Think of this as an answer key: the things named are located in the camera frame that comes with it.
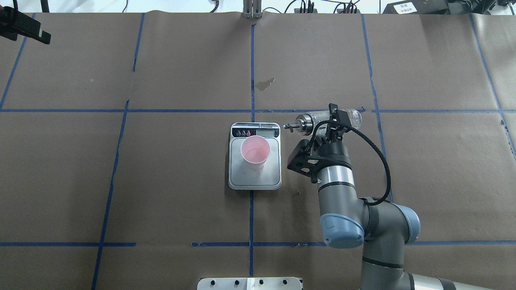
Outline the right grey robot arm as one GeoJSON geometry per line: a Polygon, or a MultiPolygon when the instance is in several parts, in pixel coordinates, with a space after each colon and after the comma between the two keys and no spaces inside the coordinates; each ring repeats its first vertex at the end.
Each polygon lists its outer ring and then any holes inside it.
{"type": "Polygon", "coordinates": [[[361,290],[477,290],[479,286],[405,271],[405,246],[418,239],[420,219],[411,208],[388,200],[391,175],[384,154],[360,132],[357,110],[299,114],[283,127],[304,136],[288,158],[287,168],[318,186],[324,242],[335,249],[363,247],[361,290]],[[386,174],[382,197],[359,198],[343,135],[354,132],[380,157],[386,174]]]}

